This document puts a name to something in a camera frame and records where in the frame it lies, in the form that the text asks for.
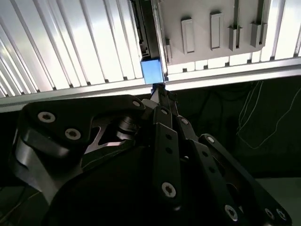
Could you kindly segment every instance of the dark background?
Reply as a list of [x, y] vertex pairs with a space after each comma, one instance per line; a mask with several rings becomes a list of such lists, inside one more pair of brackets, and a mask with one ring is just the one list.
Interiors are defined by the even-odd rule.
[[[178, 111], [187, 118], [196, 134], [209, 133], [222, 143], [256, 178], [299, 177], [301, 175], [301, 92], [291, 111], [279, 122], [277, 132], [260, 148], [248, 147], [237, 135], [238, 117], [247, 95], [257, 82], [185, 89], [175, 91]], [[258, 97], [260, 83], [255, 87], [243, 123], [249, 117]], [[256, 108], [240, 136], [251, 146], [258, 146], [274, 130], [279, 118], [290, 108], [301, 88], [301, 77], [263, 81]], [[0, 186], [20, 182], [8, 170], [6, 163], [15, 135], [18, 112], [1, 113], [0, 125]]]
[[[295, 98], [291, 111], [279, 122], [277, 132], [260, 148], [248, 147], [236, 135], [239, 114], [248, 93], [256, 84], [257, 82], [247, 82], [176, 91], [179, 113], [189, 119], [198, 136], [209, 133], [218, 139], [255, 178], [301, 177], [301, 92]], [[260, 84], [254, 89], [243, 123], [254, 108]], [[277, 121], [290, 108], [292, 99], [300, 88], [299, 76], [264, 81], [256, 108], [240, 136], [249, 145], [258, 146], [275, 130]], [[139, 96], [141, 99], [149, 97], [150, 95]], [[24, 184], [7, 167], [17, 118], [18, 112], [0, 114], [0, 187], [10, 186], [0, 192], [0, 218], [16, 205], [18, 199], [25, 201], [36, 192], [29, 187], [24, 192]], [[301, 198], [301, 183], [298, 178], [262, 179], [259, 182], [290, 214], [299, 215], [296, 212], [301, 208], [297, 204]], [[14, 225], [39, 225], [47, 209], [43, 196], [38, 194], [16, 209], [10, 221]]]

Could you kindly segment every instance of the metal frame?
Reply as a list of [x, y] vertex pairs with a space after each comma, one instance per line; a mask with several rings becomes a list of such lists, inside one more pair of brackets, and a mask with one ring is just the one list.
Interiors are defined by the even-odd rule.
[[[240, 65], [218, 69], [208, 69], [181, 73], [185, 80], [177, 80], [177, 74], [170, 75], [166, 82], [167, 90], [181, 90], [217, 86], [246, 81], [256, 81], [301, 75], [301, 57], [289, 60], [269, 61], [254, 65]], [[58, 100], [81, 97], [99, 97], [110, 95], [141, 95], [151, 93], [152, 85], [145, 85], [144, 79], [106, 83], [95, 86], [63, 89], [17, 97], [3, 98], [0, 112], [21, 110], [32, 101]]]

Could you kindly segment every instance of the gray bracket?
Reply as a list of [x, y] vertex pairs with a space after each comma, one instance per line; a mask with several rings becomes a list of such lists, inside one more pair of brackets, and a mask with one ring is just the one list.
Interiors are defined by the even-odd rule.
[[221, 12], [210, 14], [210, 38], [211, 38], [211, 50], [215, 50], [221, 47], [221, 41], [223, 39], [223, 14]]
[[183, 46], [184, 54], [194, 52], [194, 30], [193, 30], [193, 20], [185, 19], [181, 21], [182, 23], [182, 37], [183, 37]]
[[243, 28], [241, 26], [237, 28], [229, 27], [230, 35], [229, 35], [229, 49], [232, 51], [235, 51], [236, 49], [239, 49], [241, 45], [241, 40], [243, 39]]
[[265, 46], [265, 40], [267, 37], [268, 24], [252, 23], [251, 31], [251, 46], [257, 48], [259, 46]]

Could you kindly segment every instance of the blue block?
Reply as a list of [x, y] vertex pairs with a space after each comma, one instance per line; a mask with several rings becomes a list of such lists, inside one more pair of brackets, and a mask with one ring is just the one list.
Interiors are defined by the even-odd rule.
[[163, 82], [163, 72], [161, 62], [157, 60], [148, 60], [141, 62], [142, 73], [145, 84], [154, 84]]

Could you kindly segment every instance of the screw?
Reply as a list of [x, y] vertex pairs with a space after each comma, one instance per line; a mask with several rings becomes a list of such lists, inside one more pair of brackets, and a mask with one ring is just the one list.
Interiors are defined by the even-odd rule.
[[188, 124], [189, 124], [189, 122], [188, 122], [186, 119], [184, 119], [184, 118], [182, 118], [181, 121], [182, 121], [185, 125], [188, 125]]
[[162, 112], [163, 114], [168, 114], [168, 112], [165, 111], [164, 109], [161, 109], [161, 112]]
[[269, 218], [271, 218], [272, 220], [275, 220], [274, 214], [269, 209], [266, 208], [265, 212], [267, 213]]
[[286, 220], [286, 215], [280, 209], [276, 209], [276, 211], [283, 220]]
[[238, 221], [238, 215], [232, 206], [225, 205], [225, 211], [233, 221]]
[[78, 140], [81, 137], [80, 132], [77, 129], [67, 129], [65, 136], [70, 140]]
[[164, 182], [161, 187], [162, 187], [162, 191], [164, 192], [166, 197], [168, 197], [168, 198], [175, 197], [176, 191], [172, 184], [170, 184], [168, 182]]
[[214, 140], [212, 137], [207, 137], [207, 140], [209, 140], [211, 143], [214, 143]]
[[134, 104], [135, 106], [137, 106], [137, 107], [140, 107], [140, 103], [137, 102], [137, 101], [133, 101], [133, 104]]
[[45, 123], [51, 123], [55, 121], [55, 116], [50, 112], [40, 112], [38, 114], [38, 119]]

